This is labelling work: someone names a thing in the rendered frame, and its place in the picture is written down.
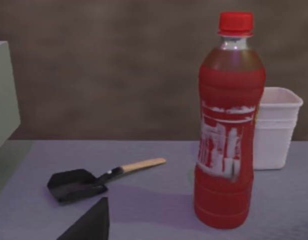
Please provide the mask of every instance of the brown wall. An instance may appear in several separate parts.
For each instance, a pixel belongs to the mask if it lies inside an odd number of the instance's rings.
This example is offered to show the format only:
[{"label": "brown wall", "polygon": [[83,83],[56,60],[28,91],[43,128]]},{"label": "brown wall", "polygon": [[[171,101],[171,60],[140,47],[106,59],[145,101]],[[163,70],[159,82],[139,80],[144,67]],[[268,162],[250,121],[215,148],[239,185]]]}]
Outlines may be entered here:
[{"label": "brown wall", "polygon": [[15,139],[197,139],[197,69],[220,11],[255,13],[267,85],[300,95],[308,140],[308,0],[0,0],[22,125]]}]

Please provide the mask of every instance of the white box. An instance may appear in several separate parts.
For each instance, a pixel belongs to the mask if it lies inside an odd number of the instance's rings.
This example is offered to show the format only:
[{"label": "white box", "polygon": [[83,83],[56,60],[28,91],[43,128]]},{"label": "white box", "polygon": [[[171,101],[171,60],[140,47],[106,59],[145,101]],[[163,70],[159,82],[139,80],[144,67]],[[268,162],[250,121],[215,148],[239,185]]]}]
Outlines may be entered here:
[{"label": "white box", "polygon": [[0,41],[0,147],[20,125],[9,45]]},{"label": "white box", "polygon": [[281,169],[303,100],[291,90],[265,87],[256,120],[253,143],[255,170]]}]

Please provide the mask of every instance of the bottle neck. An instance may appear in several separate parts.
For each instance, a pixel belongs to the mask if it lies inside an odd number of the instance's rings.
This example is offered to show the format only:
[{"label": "bottle neck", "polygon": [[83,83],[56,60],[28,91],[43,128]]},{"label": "bottle neck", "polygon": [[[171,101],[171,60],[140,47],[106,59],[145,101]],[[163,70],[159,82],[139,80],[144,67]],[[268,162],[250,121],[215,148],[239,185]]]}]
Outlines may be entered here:
[{"label": "bottle neck", "polygon": [[241,36],[221,36],[221,42],[218,45],[222,50],[246,50],[249,49],[248,37]]}]

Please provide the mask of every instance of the white plastic cup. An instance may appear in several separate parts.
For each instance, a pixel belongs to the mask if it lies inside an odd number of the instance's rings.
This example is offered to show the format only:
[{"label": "white plastic cup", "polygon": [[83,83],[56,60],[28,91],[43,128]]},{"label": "white plastic cup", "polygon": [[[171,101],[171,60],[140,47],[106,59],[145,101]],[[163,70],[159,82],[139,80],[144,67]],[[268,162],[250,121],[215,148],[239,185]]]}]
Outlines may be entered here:
[{"label": "white plastic cup", "polygon": [[282,87],[265,87],[253,143],[255,170],[281,169],[297,123],[303,100],[291,90]]}]

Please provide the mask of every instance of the black object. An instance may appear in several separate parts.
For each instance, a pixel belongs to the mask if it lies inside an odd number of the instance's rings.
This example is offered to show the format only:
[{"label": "black object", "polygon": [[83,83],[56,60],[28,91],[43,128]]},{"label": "black object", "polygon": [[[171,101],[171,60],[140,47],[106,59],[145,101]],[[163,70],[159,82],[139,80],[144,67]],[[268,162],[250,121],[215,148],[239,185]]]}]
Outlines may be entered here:
[{"label": "black object", "polygon": [[57,240],[108,240],[108,198],[101,198]]},{"label": "black object", "polygon": [[116,167],[100,177],[95,177],[85,169],[77,169],[55,173],[48,181],[47,188],[54,198],[60,202],[77,201],[102,194],[108,190],[104,185],[119,175],[163,164],[163,158],[149,159]]}]

